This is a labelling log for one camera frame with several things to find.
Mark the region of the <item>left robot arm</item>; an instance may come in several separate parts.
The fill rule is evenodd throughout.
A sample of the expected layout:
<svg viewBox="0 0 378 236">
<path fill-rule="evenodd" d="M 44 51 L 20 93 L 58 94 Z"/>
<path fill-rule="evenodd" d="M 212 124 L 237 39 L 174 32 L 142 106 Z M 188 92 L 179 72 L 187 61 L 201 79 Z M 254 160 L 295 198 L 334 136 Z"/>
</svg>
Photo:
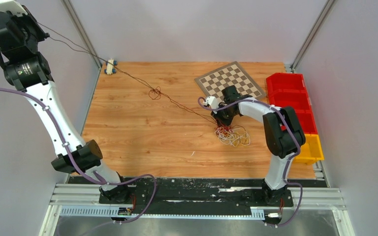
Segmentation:
<svg viewBox="0 0 378 236">
<path fill-rule="evenodd" d="M 60 102 L 48 61 L 38 50 L 48 37 L 25 6 L 0 0 L 0 67 L 12 92 L 26 98 L 52 139 L 53 168 L 82 175 L 100 186 L 102 196 L 124 204 L 131 197 L 124 178 L 103 162 L 96 141 L 84 141 Z"/>
</svg>

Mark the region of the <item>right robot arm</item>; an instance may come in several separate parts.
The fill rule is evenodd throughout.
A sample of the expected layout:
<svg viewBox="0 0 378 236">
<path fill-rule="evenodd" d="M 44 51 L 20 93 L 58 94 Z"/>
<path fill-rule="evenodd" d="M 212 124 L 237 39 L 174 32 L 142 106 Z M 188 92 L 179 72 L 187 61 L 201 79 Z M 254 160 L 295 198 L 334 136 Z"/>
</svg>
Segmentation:
<svg viewBox="0 0 378 236">
<path fill-rule="evenodd" d="M 251 95 L 241 95 L 235 86 L 222 90 L 222 102 L 208 96 L 198 103 L 211 111 L 216 122 L 229 126 L 235 116 L 247 116 L 263 124 L 266 145 L 271 153 L 269 171 L 264 179 L 261 198 L 267 205 L 278 202 L 287 190 L 287 176 L 292 160 L 306 142 L 295 109 L 264 103 Z"/>
</svg>

